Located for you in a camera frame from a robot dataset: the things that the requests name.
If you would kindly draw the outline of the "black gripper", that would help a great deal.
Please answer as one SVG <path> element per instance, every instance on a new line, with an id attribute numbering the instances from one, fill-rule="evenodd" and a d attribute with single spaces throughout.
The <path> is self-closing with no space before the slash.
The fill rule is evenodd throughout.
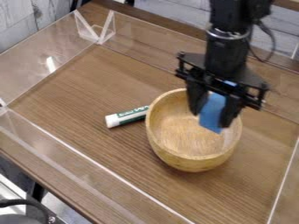
<path id="1" fill-rule="evenodd" d="M 270 89 L 262 77 L 247 67 L 251 30 L 207 30 L 205 54 L 179 52 L 175 75 L 186 80 L 191 113 L 197 116 L 209 101 L 209 92 L 226 97 L 219 126 L 229 128 L 245 107 L 262 109 Z"/>

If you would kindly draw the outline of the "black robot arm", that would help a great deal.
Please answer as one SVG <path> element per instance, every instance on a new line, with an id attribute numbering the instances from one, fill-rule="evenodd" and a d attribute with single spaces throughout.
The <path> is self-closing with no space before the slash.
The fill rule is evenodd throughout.
<path id="1" fill-rule="evenodd" d="M 262 18 L 274 0 L 210 0 L 206 53 L 179 52 L 175 75 L 185 79 L 190 111 L 215 133 L 229 128 L 243 108 L 262 109 L 270 89 L 249 68 L 254 27 L 273 32 Z"/>

